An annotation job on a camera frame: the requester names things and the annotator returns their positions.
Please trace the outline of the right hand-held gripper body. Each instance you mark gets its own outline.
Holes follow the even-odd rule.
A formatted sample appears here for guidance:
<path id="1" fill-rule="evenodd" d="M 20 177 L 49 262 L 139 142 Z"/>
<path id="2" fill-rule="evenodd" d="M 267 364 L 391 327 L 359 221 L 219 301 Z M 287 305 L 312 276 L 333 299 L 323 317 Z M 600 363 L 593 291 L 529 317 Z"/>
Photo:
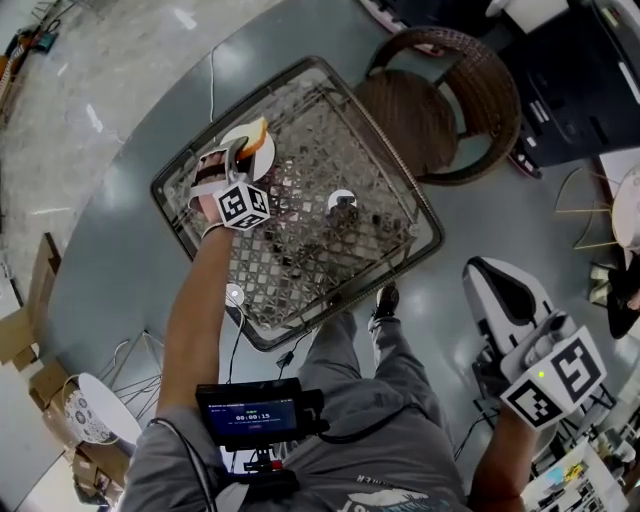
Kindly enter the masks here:
<path id="1" fill-rule="evenodd" d="M 483 350 L 472 369 L 483 398 L 501 400 L 534 430 L 576 411 L 607 376 L 587 327 L 560 310 L 504 355 Z"/>

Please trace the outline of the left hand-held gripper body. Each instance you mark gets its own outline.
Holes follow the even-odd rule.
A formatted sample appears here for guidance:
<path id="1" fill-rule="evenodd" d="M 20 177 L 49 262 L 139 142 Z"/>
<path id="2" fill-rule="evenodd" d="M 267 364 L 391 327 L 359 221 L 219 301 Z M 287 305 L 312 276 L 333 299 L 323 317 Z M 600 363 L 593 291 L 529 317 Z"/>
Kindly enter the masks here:
<path id="1" fill-rule="evenodd" d="M 271 217 L 267 193 L 253 183 L 252 173 L 238 173 L 228 182 L 223 168 L 197 169 L 188 207 L 210 223 L 248 231 Z"/>

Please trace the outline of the person's left hand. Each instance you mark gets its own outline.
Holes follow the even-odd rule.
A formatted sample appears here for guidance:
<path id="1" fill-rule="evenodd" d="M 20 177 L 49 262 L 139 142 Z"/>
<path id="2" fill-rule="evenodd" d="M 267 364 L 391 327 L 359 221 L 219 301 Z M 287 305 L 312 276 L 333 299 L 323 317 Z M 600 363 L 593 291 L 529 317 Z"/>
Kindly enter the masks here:
<path id="1" fill-rule="evenodd" d="M 196 170 L 194 185 L 199 189 L 198 195 L 193 198 L 192 207 L 201 212 L 210 224 L 220 222 L 221 214 L 213 195 L 200 193 L 200 189 L 209 183 L 226 183 L 224 159 L 225 155 L 221 152 L 211 153 L 199 162 Z"/>

